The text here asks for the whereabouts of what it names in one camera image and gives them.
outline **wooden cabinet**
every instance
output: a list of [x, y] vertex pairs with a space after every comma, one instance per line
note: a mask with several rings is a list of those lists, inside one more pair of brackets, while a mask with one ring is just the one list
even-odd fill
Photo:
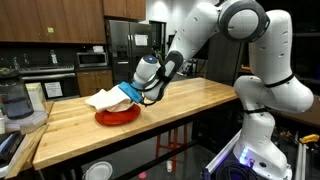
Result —
[[12, 26], [16, 41], [43, 41], [43, 31], [35, 0], [4, 0], [4, 6], [10, 20], [8, 24]]
[[146, 1], [145, 0], [127, 0], [127, 13], [131, 19], [146, 19]]
[[104, 0], [103, 7], [105, 16], [146, 19], [145, 0]]
[[110, 90], [113, 87], [112, 71], [78, 72], [80, 96], [91, 96], [101, 89]]
[[82, 0], [63, 0], [70, 42], [88, 43], [88, 28]]
[[104, 15], [114, 17], [127, 17], [127, 0], [104, 0]]
[[0, 41], [14, 41], [13, 29], [9, 16], [4, 7], [4, 1], [0, 0]]
[[70, 36], [62, 0], [36, 0], [47, 42], [69, 42]]
[[0, 41], [106, 42], [102, 0], [0, 0]]
[[90, 43], [105, 43], [103, 7], [101, 0], [84, 0]]

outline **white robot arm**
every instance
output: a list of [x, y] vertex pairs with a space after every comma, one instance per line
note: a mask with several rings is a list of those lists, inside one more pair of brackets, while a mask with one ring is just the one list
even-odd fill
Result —
[[267, 179], [291, 179], [285, 155], [270, 140], [275, 121], [265, 108], [300, 113], [313, 102], [312, 92], [294, 77], [290, 68], [292, 24], [287, 12], [266, 13], [254, 0], [227, 0], [219, 7], [200, 3], [175, 35], [164, 65], [154, 57], [144, 57], [132, 86], [151, 101], [161, 100], [182, 61], [192, 58], [218, 32], [231, 41], [249, 43], [254, 74], [241, 76], [234, 85], [245, 116], [233, 153], [242, 164], [255, 162], [253, 169]]

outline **kitchen counter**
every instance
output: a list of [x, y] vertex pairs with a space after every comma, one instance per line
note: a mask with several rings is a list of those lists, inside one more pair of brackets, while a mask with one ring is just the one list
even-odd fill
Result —
[[94, 118], [95, 109], [84, 103], [86, 99], [54, 103], [47, 121], [49, 127], [33, 159], [36, 170], [68, 163], [71, 158], [237, 99], [237, 95], [231, 86], [203, 78], [172, 82], [161, 101], [147, 108], [139, 105], [140, 115], [118, 126], [99, 124]]
[[[46, 110], [48, 111], [48, 117], [50, 117], [50, 112], [53, 107], [53, 104], [54, 102], [46, 103]], [[40, 142], [40, 139], [47, 128], [48, 128], [47, 125], [43, 125], [38, 129], [36, 129], [35, 131], [28, 134], [29, 139], [25, 145], [25, 150], [22, 151], [21, 157], [15, 163], [15, 165], [11, 168], [11, 170], [8, 172], [5, 179], [16, 177], [20, 171], [24, 171], [32, 168], [33, 155], [36, 152], [37, 145]]]
[[77, 68], [75, 69], [76, 72], [103, 71], [103, 70], [112, 70], [112, 67], [111, 67], [111, 66], [85, 67], [85, 68], [77, 67]]

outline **stainless steel refrigerator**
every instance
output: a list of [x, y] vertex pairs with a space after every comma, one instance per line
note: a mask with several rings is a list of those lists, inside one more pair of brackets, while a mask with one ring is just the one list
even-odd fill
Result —
[[151, 25], [106, 20], [114, 84], [129, 82], [140, 59], [152, 54]]

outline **bottle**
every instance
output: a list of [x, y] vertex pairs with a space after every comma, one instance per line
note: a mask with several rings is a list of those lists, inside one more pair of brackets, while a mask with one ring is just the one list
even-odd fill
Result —
[[57, 64], [58, 64], [57, 55], [56, 55], [56, 53], [54, 52], [54, 50], [50, 50], [50, 58], [51, 58], [52, 64], [54, 64], [54, 65], [57, 65]]
[[20, 65], [18, 63], [17, 57], [13, 58], [13, 65], [14, 65], [14, 68], [19, 71]]
[[139, 180], [147, 180], [147, 173], [146, 172], [140, 173], [138, 178]]
[[25, 63], [26, 65], [29, 65], [29, 64], [30, 64], [30, 61], [29, 61], [29, 59], [28, 59], [27, 54], [23, 54], [23, 60], [24, 60], [24, 63]]

